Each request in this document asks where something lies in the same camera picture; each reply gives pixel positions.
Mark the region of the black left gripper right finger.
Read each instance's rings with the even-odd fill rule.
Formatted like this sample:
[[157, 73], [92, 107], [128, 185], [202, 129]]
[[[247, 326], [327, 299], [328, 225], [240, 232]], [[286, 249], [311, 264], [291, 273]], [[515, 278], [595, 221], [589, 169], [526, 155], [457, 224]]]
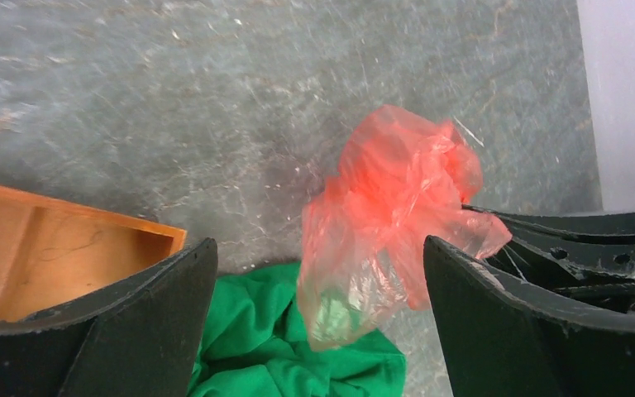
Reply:
[[456, 396], [635, 396], [635, 316], [563, 297], [439, 237], [423, 268]]

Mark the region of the red plastic trash bag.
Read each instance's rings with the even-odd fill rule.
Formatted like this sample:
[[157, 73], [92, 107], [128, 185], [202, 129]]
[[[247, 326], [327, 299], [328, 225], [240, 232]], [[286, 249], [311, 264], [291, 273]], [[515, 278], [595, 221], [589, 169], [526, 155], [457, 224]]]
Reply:
[[297, 302], [310, 347], [345, 346], [401, 309], [428, 309], [427, 237], [475, 259], [510, 242], [497, 216], [468, 209], [482, 185], [480, 160], [453, 122], [394, 105], [370, 113], [303, 208]]

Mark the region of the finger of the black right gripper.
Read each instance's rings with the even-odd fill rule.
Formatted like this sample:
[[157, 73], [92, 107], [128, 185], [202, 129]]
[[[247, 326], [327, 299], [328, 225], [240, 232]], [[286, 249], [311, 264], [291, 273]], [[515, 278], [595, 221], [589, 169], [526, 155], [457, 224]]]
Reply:
[[596, 307], [635, 307], [635, 212], [495, 216], [512, 238], [488, 265]]

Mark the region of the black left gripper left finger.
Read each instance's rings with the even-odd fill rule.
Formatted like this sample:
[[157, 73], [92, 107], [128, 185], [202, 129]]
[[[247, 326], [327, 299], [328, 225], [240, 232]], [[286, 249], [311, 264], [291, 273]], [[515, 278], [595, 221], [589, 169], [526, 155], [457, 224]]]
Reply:
[[0, 396], [183, 396], [218, 267], [208, 238], [13, 323], [0, 321]]

